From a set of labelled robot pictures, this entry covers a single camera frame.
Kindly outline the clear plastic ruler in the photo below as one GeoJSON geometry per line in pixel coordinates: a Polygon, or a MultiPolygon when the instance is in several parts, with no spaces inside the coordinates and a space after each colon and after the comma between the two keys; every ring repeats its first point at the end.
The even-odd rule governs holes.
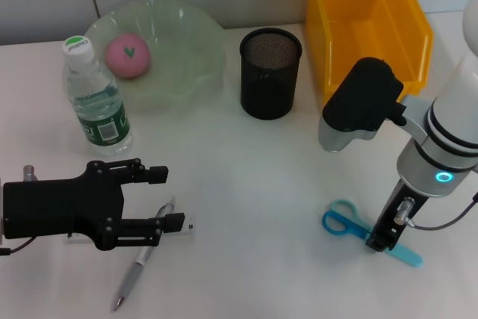
{"type": "MultiPolygon", "coordinates": [[[[193,235],[194,231],[195,231],[194,217],[187,215],[184,220],[181,231],[174,232],[174,233],[167,233],[167,235],[169,236],[193,235]]],[[[63,236],[63,243],[64,244],[93,244],[93,241],[86,235],[72,233],[72,234],[66,234],[63,236]]]]}

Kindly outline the grey white ballpoint pen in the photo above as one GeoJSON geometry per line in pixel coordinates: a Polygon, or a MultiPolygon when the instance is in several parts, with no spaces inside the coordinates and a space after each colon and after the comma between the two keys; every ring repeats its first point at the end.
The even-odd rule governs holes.
{"type": "Polygon", "coordinates": [[[122,282],[117,289],[117,292],[114,295],[112,304],[111,304],[111,312],[117,312],[125,300],[131,293],[131,290],[134,288],[135,283],[140,278],[143,269],[149,260],[150,255],[153,252],[153,247],[141,247],[137,252],[136,257],[131,262],[130,266],[128,267],[125,275],[122,279],[122,282]]]}

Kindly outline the blue scissors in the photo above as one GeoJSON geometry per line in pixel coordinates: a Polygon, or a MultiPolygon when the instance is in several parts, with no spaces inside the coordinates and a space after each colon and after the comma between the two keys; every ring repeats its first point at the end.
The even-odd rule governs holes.
{"type": "MultiPolygon", "coordinates": [[[[323,228],[332,235],[354,235],[366,241],[373,227],[359,216],[356,205],[348,199],[337,199],[329,204],[329,209],[322,216],[323,228]]],[[[390,250],[384,250],[390,257],[407,264],[410,267],[422,267],[423,258],[402,244],[396,244],[390,250]]]]}

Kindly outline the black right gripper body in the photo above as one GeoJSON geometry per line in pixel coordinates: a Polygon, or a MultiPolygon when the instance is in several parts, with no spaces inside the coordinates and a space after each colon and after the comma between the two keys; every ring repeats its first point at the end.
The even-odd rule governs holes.
{"type": "Polygon", "coordinates": [[[425,196],[414,192],[402,179],[400,179],[385,204],[379,219],[373,227],[373,234],[375,236],[401,236],[406,225],[395,223],[394,218],[397,216],[399,207],[402,205],[406,197],[410,197],[414,200],[412,209],[408,214],[408,217],[410,218],[413,218],[426,203],[425,196]]]}

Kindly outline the pink peach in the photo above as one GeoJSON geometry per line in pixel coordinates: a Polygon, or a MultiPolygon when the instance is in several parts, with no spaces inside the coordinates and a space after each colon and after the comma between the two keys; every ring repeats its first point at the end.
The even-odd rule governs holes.
{"type": "Polygon", "coordinates": [[[105,63],[115,76],[136,78],[149,70],[151,54],[142,37],[121,34],[107,44],[105,63]]]}

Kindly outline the green glass fruit bowl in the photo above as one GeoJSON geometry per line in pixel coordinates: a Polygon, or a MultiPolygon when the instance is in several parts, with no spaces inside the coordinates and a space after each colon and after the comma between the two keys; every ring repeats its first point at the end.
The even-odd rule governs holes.
{"type": "Polygon", "coordinates": [[[120,93],[132,113],[189,108],[222,84],[225,31],[202,8],[185,0],[134,0],[96,20],[87,30],[99,58],[110,41],[136,34],[149,47],[149,70],[119,79],[120,93]]]}

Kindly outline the yellow plastic bin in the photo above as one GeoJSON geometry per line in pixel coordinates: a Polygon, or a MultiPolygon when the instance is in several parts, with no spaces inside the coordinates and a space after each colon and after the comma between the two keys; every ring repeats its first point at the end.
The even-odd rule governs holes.
{"type": "Polygon", "coordinates": [[[433,31],[418,0],[308,0],[305,36],[319,106],[365,57],[392,68],[403,96],[426,86],[433,31]]]}

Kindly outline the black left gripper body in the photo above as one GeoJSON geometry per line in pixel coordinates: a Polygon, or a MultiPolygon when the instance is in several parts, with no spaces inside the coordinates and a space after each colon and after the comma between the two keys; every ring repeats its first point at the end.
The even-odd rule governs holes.
{"type": "Polygon", "coordinates": [[[79,233],[98,250],[118,243],[124,198],[120,182],[103,163],[89,163],[72,179],[7,182],[2,200],[6,239],[79,233]]]}

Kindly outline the clear plastic water bottle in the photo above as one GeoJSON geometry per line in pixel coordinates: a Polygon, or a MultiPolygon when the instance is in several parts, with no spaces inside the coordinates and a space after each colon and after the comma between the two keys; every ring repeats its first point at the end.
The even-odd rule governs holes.
{"type": "Polygon", "coordinates": [[[87,141],[105,156],[126,151],[132,131],[114,75],[85,36],[67,38],[62,50],[63,87],[87,141]]]}

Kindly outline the black mesh pen holder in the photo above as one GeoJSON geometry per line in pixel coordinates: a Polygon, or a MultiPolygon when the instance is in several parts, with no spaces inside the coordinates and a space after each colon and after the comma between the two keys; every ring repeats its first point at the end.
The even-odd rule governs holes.
{"type": "Polygon", "coordinates": [[[250,116],[276,120],[293,107],[302,44],[280,28],[259,28],[240,43],[240,104],[250,116]]]}

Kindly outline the right gripper metal plug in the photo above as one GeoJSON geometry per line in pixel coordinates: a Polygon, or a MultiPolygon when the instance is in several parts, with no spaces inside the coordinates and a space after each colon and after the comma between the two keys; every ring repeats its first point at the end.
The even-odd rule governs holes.
{"type": "Polygon", "coordinates": [[[394,223],[399,226],[406,225],[409,221],[409,214],[415,205],[415,200],[410,196],[406,196],[397,208],[397,213],[394,217],[394,223]]]}

